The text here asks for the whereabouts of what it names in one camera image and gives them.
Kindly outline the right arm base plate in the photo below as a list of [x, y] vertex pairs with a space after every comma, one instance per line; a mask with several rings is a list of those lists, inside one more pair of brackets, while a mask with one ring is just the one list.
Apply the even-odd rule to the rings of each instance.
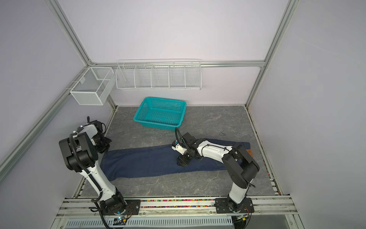
[[229, 197], [216, 198], [214, 200], [216, 212], [221, 213], [254, 213], [254, 206], [251, 198], [245, 197], [242, 202], [235, 203]]

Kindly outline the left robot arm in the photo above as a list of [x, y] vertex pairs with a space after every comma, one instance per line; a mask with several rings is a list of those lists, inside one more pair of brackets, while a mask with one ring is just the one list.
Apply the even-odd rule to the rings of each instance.
[[91, 121], [88, 116], [87, 124], [60, 140], [59, 147], [66, 167], [81, 174], [96, 191], [98, 197], [91, 200], [95, 208], [105, 215], [123, 215], [127, 202], [99, 163], [99, 155], [108, 151], [112, 141], [105, 133], [106, 125], [98, 120]]

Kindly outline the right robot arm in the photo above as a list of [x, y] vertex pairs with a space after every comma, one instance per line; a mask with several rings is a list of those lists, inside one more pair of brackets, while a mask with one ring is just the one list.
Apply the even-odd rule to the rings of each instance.
[[226, 198], [215, 199], [216, 212], [254, 213], [253, 202], [247, 197], [247, 192], [250, 187], [255, 187], [252, 182], [260, 167], [251, 153], [240, 143], [219, 145], [206, 139], [196, 139], [189, 133], [182, 135], [177, 127], [174, 133], [176, 140], [172, 143], [172, 149], [180, 153], [177, 165], [186, 167], [192, 159], [210, 158], [225, 166], [233, 184]]

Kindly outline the dark blue denim trousers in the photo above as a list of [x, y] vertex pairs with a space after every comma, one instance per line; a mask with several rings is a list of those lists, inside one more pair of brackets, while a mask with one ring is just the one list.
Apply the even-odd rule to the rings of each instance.
[[106, 153], [100, 167], [109, 181], [117, 178], [157, 177], [176, 173], [226, 170], [211, 158], [192, 159], [186, 166], [177, 165], [179, 153], [171, 145], [118, 149]]

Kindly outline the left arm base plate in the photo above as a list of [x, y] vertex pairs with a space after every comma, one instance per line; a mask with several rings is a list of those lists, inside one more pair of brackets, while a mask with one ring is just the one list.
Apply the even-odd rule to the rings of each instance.
[[100, 208], [103, 215], [120, 216], [120, 215], [138, 215], [140, 209], [140, 202], [138, 199], [121, 201], [109, 199], [100, 202]]

